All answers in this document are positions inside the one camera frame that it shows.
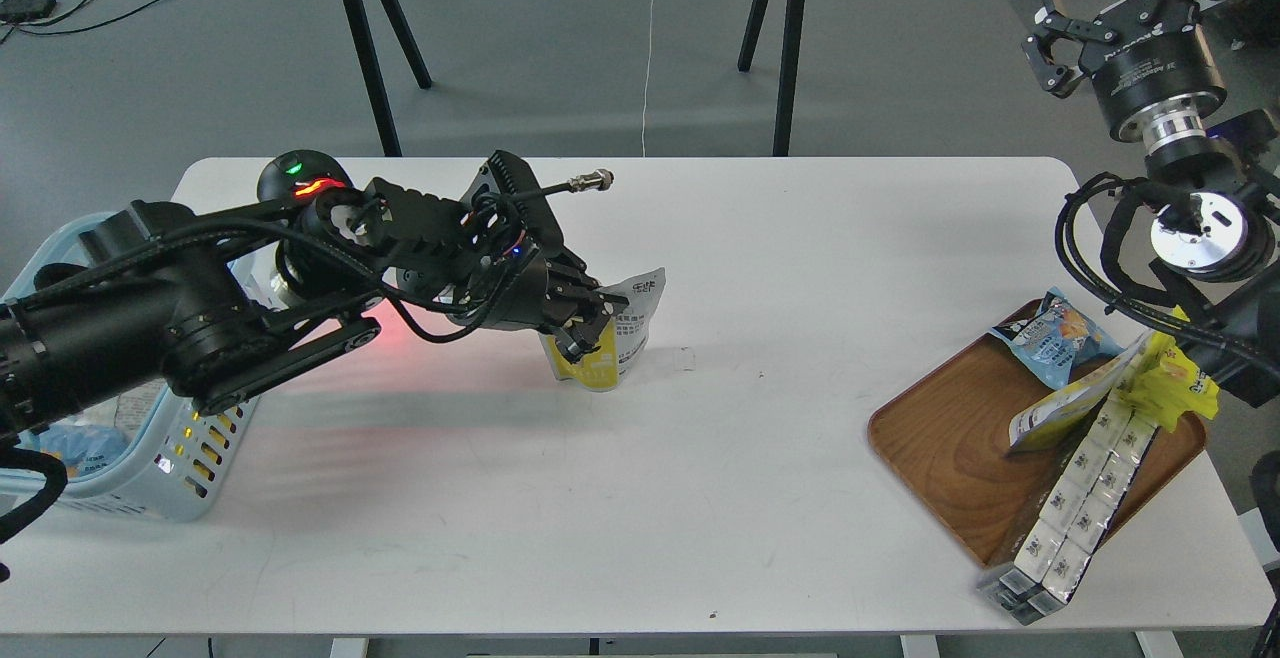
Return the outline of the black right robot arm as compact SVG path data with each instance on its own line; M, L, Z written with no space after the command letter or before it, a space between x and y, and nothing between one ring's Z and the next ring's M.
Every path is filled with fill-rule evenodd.
M1204 125L1228 92L1201 1L1120 0L1075 19L1039 0L1021 51L1052 96L1088 81L1111 138L1146 151L1143 178L1102 172L1066 198L1062 265L1261 407L1277 398L1277 175L1263 165L1277 120L1258 108Z

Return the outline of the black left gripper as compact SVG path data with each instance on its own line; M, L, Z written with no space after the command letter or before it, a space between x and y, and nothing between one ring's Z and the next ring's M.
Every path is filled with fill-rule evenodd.
M436 303L460 326L549 332L558 355L576 365L599 349L630 300L588 275L548 198L613 183L613 172L596 169L543 187L530 163L504 148L461 198L374 178L372 248L396 269L407 301Z

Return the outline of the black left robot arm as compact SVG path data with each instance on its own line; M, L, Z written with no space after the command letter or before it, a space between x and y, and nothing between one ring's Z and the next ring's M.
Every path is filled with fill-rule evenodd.
M609 189L598 169L550 187L494 152L461 198L374 178L293 148L256 201L218 213L134 201L84 230L86 266L52 262L3 303L3 467L44 485L3 516L10 540L65 492L61 458L20 445L82 408L160 376L204 419L369 344L389 303L431 344L480 329L549 335L576 365L628 303L588 274L548 204Z

